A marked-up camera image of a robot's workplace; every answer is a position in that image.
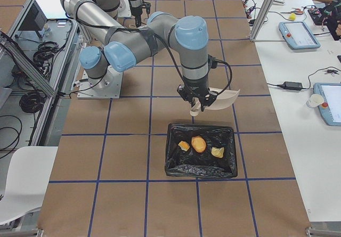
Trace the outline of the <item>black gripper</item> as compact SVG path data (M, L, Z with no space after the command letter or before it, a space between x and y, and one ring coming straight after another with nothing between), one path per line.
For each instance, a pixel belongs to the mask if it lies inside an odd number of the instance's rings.
M151 3L145 0L129 0L129 6L131 10L132 16L135 17L136 21L142 21L143 10L146 11L146 14L150 14Z
M204 112L205 108L210 106L222 91L213 91L208 87L208 77L202 77L200 79L188 79L182 77L183 85L179 85L177 92L181 98L191 103L191 110L196 109L197 99L200 101L200 109Z

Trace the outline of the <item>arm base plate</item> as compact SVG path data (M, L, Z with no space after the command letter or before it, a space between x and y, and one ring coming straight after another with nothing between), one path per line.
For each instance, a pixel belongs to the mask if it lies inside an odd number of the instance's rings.
M123 73L117 72L111 66L108 67L107 74L94 88L91 84L96 84L95 80L81 82L77 93L78 99L118 99L120 98Z

